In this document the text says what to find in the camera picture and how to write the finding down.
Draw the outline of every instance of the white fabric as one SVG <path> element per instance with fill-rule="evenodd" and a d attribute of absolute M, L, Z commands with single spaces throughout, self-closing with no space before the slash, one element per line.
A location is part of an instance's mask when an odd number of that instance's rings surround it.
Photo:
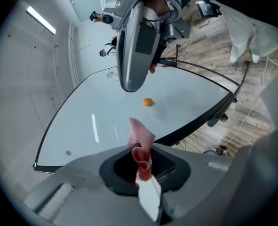
<path fill-rule="evenodd" d="M 112 42 L 112 39 L 111 40 L 108 40 L 106 43 L 109 43 L 108 45 L 105 45 L 104 47 L 104 50 L 106 51 L 107 55 L 109 57 L 115 57 L 116 56 L 116 49 L 112 49 L 109 53 L 108 51 L 112 48 L 112 46 L 110 45 L 110 43 Z"/>
<path fill-rule="evenodd" d="M 151 8 L 144 7 L 144 9 L 143 9 L 143 18 L 145 18 L 147 20 L 157 20 L 158 19 L 158 15 Z"/>
<path fill-rule="evenodd" d="M 260 57 L 267 56 L 278 49 L 278 28 L 270 24 L 252 19 L 228 6 L 215 0 L 211 2 L 221 6 L 232 41 L 231 55 L 239 58 L 246 50 L 247 41 L 250 37 L 251 29 L 255 27 L 255 36 L 250 44 L 252 54 Z"/>

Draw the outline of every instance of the person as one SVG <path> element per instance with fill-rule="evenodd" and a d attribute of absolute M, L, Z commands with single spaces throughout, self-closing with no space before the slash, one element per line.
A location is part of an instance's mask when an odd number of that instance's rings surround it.
<path fill-rule="evenodd" d="M 169 5 L 166 3 L 165 0 L 142 0 L 144 3 L 144 9 L 147 10 L 146 12 L 150 13 L 153 11 L 155 14 L 154 20 L 157 20 L 159 16 L 162 16 L 170 11 Z M 153 27 L 154 22 L 150 21 L 143 21 L 143 24 Z M 158 64 L 153 64 L 149 68 L 150 73 L 155 73 L 156 67 Z"/>
<path fill-rule="evenodd" d="M 90 16 L 90 20 L 94 23 L 96 22 L 101 22 L 101 14 L 100 13 L 96 13 L 96 11 L 92 12 L 91 16 Z"/>
<path fill-rule="evenodd" d="M 223 5 L 215 0 L 211 2 L 219 5 L 224 14 L 232 41 L 230 62 L 235 63 L 244 53 L 252 28 L 255 28 L 250 49 L 252 61 L 256 64 L 260 57 L 267 56 L 278 49 L 278 28 L 273 25 L 252 19 L 237 10 Z"/>
<path fill-rule="evenodd" d="M 104 49 L 99 52 L 101 57 L 105 56 L 116 56 L 116 48 L 117 48 L 117 36 L 112 37 L 105 45 Z"/>

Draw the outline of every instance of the pink cloth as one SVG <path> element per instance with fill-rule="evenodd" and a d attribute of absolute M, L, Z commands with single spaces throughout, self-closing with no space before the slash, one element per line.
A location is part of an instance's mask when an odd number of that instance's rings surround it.
<path fill-rule="evenodd" d="M 147 128 L 135 118 L 129 118 L 131 124 L 131 132 L 128 139 L 128 146 L 131 147 L 134 144 L 138 144 L 132 150 L 132 156 L 139 168 L 137 171 L 137 178 L 142 181 L 147 181 L 151 178 L 151 154 L 155 135 L 152 134 Z"/>

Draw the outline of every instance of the orange ball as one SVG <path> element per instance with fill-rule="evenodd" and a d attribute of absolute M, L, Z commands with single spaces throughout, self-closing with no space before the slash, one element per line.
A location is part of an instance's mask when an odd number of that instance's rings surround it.
<path fill-rule="evenodd" d="M 143 100 L 143 104 L 146 105 L 146 106 L 151 106 L 153 104 L 153 101 L 150 98 L 145 98 Z"/>

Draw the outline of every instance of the power cord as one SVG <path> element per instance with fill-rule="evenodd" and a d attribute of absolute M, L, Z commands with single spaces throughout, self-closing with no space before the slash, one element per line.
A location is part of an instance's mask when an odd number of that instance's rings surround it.
<path fill-rule="evenodd" d="M 177 142 L 175 145 L 179 145 L 181 142 L 183 142 L 183 141 L 179 141 L 179 142 Z M 184 142 L 183 142 L 184 143 Z M 186 145 L 186 143 L 184 143 L 185 144 L 185 147 L 184 147 L 184 149 L 185 149 L 185 151 L 187 150 L 187 145 Z"/>
<path fill-rule="evenodd" d="M 170 12 L 169 17 L 162 18 L 162 19 L 157 19 L 157 20 L 149 20 L 149 19 L 144 19 L 144 22 L 157 22 L 157 21 L 161 21 L 161 22 L 163 22 L 163 21 L 166 21 L 166 20 L 168 20 L 169 18 L 171 18 L 171 16 L 172 16 L 172 12 L 171 12 L 171 10 L 169 10 L 169 12 Z"/>
<path fill-rule="evenodd" d="M 277 65 L 278 66 L 278 64 L 276 64 L 275 62 L 273 62 L 268 56 L 266 56 L 266 65 L 265 65 L 265 69 L 264 69 L 264 71 L 263 71 L 263 74 L 262 74 L 262 79 L 263 79 L 263 89 L 264 89 L 264 73 L 265 73 L 265 71 L 266 71 L 266 68 L 267 68 L 267 63 L 268 63 L 268 60 L 270 60 L 272 63 L 274 63 L 275 65 Z M 228 144 L 231 140 L 233 140 L 234 138 L 235 138 L 235 136 L 237 136 L 237 134 L 239 133 L 239 131 L 240 131 L 240 129 L 242 128 L 242 126 L 243 126 L 243 123 L 246 121 L 246 119 L 248 118 L 248 116 L 250 115 L 250 113 L 252 112 L 252 110 L 256 107 L 256 105 L 258 105 L 258 103 L 259 103 L 259 101 L 260 101 L 261 99 L 259 99 L 258 101 L 257 101 L 257 103 L 252 107 L 252 109 L 250 110 L 250 112 L 247 114 L 247 116 L 246 116 L 246 118 L 243 120 L 243 122 L 242 122 L 242 124 L 241 124 L 241 126 L 239 127 L 239 130 L 237 131 L 237 133 L 228 141 L 228 142 L 226 142 L 225 144 L 223 144 L 223 145 L 226 145 L 226 144 Z"/>

